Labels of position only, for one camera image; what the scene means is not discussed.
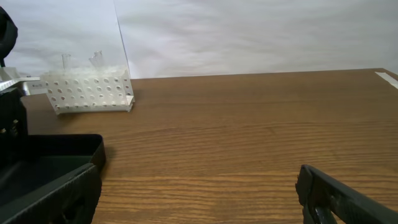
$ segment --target white backdrop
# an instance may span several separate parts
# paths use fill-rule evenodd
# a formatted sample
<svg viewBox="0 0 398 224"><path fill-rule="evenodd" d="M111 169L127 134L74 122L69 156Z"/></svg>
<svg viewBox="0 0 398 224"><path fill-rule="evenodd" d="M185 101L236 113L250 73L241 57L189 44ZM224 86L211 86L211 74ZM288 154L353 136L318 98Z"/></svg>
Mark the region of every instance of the white backdrop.
<svg viewBox="0 0 398 224"><path fill-rule="evenodd" d="M2 0L8 66L40 75L102 49L122 62L111 0ZM397 0L116 0L133 78L384 67L398 73Z"/></svg>

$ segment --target brown tabletop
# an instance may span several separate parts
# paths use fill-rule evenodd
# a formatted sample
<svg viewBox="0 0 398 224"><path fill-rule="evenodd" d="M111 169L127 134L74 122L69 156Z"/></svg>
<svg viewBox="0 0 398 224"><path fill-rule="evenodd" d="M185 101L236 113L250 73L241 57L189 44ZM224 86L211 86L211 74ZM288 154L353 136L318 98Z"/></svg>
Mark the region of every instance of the brown tabletop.
<svg viewBox="0 0 398 224"><path fill-rule="evenodd" d="M302 164L398 211L398 90L374 71L133 80L130 113L23 101L31 134L104 137L93 223L302 223Z"/></svg>

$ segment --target white paper sheet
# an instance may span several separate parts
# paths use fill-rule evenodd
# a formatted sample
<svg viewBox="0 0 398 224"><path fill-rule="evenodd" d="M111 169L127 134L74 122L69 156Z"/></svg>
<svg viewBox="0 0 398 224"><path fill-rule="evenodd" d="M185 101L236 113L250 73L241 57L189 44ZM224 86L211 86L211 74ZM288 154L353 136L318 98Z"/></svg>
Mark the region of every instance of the white paper sheet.
<svg viewBox="0 0 398 224"><path fill-rule="evenodd" d="M133 78L398 72L396 0L115 1ZM61 67L65 49L86 60L101 46L106 59L122 60L112 1L6 0L2 6L19 26L6 60L19 70Z"/></svg>

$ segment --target wood grain surface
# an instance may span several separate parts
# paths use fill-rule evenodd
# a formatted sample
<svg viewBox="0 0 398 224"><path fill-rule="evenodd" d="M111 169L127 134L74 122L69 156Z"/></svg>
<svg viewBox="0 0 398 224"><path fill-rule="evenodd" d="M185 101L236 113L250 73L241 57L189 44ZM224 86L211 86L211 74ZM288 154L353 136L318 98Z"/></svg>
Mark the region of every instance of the wood grain surface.
<svg viewBox="0 0 398 224"><path fill-rule="evenodd" d="M302 164L398 211L398 90L374 71L133 80L130 113L23 101L31 134L104 137L93 223L302 223Z"/></svg>

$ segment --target tape strip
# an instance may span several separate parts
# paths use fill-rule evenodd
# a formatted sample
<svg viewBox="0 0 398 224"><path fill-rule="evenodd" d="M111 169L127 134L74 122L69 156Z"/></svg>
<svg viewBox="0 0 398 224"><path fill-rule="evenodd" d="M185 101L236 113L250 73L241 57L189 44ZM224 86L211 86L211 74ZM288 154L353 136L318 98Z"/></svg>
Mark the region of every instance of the tape strip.
<svg viewBox="0 0 398 224"><path fill-rule="evenodd" d="M378 74L385 81L389 82L393 87L398 89L398 81L395 78L392 78L385 72L376 72L376 74Z"/></svg>

